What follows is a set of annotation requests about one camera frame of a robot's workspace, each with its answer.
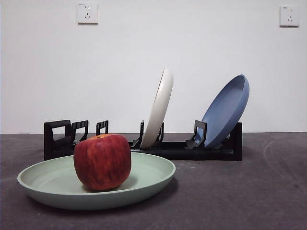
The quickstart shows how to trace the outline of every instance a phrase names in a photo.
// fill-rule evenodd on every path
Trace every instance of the apple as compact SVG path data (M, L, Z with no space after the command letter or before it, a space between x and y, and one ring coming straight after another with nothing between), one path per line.
M101 134L78 143L73 162L79 180L93 190L121 185L131 170L128 141L119 134Z

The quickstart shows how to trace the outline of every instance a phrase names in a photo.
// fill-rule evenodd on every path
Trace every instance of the concrete floor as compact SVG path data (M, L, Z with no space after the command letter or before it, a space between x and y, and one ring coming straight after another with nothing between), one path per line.
M43 135L0 138L2 230L307 229L307 133L244 133L243 161L173 161L175 176L157 195L100 211L61 210L29 198L16 178L43 160Z

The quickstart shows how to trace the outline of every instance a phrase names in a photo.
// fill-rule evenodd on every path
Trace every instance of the electrical outlet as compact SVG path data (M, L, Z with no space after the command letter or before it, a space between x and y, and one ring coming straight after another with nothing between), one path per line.
M298 27L300 20L299 7L292 5L280 6L280 26Z
M98 24L98 3L80 2L77 4L78 24Z

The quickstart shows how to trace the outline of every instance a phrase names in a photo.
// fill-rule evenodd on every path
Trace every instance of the green plate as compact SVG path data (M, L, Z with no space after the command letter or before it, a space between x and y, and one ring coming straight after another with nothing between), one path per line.
M63 209L98 210L130 205L161 191L175 173L175 165L162 157L131 153L131 172L119 187L107 192L87 190L79 181L73 156L32 165L17 180L34 200Z

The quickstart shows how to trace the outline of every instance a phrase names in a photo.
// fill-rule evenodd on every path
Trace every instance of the black dish rack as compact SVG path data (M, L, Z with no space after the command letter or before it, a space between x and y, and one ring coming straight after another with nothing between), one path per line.
M89 122L80 121L71 124L70 120L61 120L44 123L44 160L57 157L73 155L76 144L86 140L88 135ZM101 129L108 133L109 122L102 121L96 124L96 135L100 134ZM54 140L52 129L65 127L65 137ZM81 139L76 139L76 130L85 128ZM198 129L202 129L202 139L199 143L195 142ZM204 142L207 134L207 123L202 121L194 122L194 134L185 141L163 141L164 123L160 128L159 135L155 143L149 149L141 149L142 137L144 134L144 121L140 124L140 135L136 140L129 142L130 148L134 152L147 153L169 160L218 160L218 161L241 161L242 160L242 123L237 123L222 143L212 149L206 149Z

